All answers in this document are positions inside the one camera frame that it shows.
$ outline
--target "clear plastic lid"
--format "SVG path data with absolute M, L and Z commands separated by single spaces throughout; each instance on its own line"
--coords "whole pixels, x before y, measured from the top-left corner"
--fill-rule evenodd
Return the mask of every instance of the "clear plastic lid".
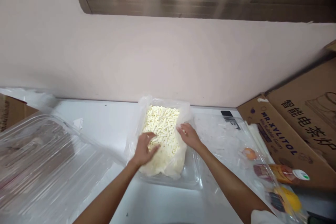
M 284 223 L 303 223 L 305 212 L 294 212 L 277 182 L 265 157 L 261 154 L 247 125 L 240 118 L 195 114 L 196 131 L 201 141 L 217 159 L 240 178 Z M 264 164 L 268 180 L 259 178 L 253 166 Z M 222 209 L 227 206 L 218 184 L 203 162 L 203 196 L 207 201 L 207 218 L 212 223 L 224 223 Z
M 2 223 L 71 223 L 113 164 L 58 117 L 38 112 L 0 134 Z

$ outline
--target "plastic container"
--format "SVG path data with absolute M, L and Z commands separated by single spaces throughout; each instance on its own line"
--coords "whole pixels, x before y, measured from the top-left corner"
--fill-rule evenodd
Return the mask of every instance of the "plastic container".
M 279 183 L 284 184 L 299 184 L 301 180 L 309 180 L 309 176 L 302 170 L 293 170 L 285 165 L 269 164 L 268 165 Z M 267 167 L 261 164 L 253 166 L 255 174 L 262 179 L 271 180 L 267 171 Z
M 142 133 L 146 114 L 151 105 L 178 109 L 180 114 L 177 119 L 177 124 L 193 120 L 190 104 L 187 102 L 153 98 L 152 96 L 142 97 L 138 102 L 138 113 L 134 117 L 129 134 L 127 136 L 125 156 L 128 160 L 130 160 L 134 155 L 138 137 Z M 187 147 L 187 145 L 182 141 L 181 136 L 177 130 L 175 131 L 175 134 L 177 134 L 176 138 L 179 141 L 181 149 L 175 154 L 171 162 L 165 168 L 165 172 L 169 176 L 166 176 L 162 173 L 155 176 L 149 176 L 140 172 L 138 172 L 136 176 L 139 179 L 152 184 L 200 190 L 202 188 L 202 180 L 199 171 L 200 158 L 193 149 Z M 174 161 L 182 158 L 184 159 L 184 166 L 182 172 L 177 173 L 177 171 L 174 170 Z
M 201 141 L 217 159 L 240 178 L 284 223 L 304 223 L 306 213 L 297 213 L 289 204 L 264 156 L 258 148 L 247 125 L 240 118 L 210 114 L 194 114 L 196 131 Z M 206 201 L 207 220 L 211 223 L 226 223 L 223 209 L 228 203 L 209 169 L 202 162 L 203 197 Z M 259 178 L 254 165 L 264 165 L 269 180 Z M 277 196 L 277 208 L 274 195 Z
M 72 223 L 113 155 L 60 118 L 38 112 L 0 134 L 2 223 Z

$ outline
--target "paper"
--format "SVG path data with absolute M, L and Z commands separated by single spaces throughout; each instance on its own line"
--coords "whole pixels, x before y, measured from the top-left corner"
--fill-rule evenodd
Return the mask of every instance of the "paper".
M 81 130 L 83 128 L 83 120 L 83 118 L 76 119 L 73 124 Z

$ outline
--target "cardboard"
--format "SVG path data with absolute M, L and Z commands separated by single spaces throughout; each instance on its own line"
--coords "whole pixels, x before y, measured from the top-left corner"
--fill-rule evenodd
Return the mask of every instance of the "cardboard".
M 38 110 L 25 102 L 0 94 L 0 132 L 8 129 Z
M 309 181 L 299 186 L 336 191 L 336 172 L 313 151 L 264 95 L 238 107 L 248 124 L 257 124 L 272 158 L 279 165 L 305 171 Z
M 336 58 L 272 91 L 267 98 L 336 170 Z

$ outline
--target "metal window frame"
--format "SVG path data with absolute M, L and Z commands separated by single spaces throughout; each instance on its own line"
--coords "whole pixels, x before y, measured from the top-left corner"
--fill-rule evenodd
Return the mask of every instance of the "metal window frame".
M 336 22 L 333 2 L 306 0 L 79 0 L 85 13 L 288 22 Z

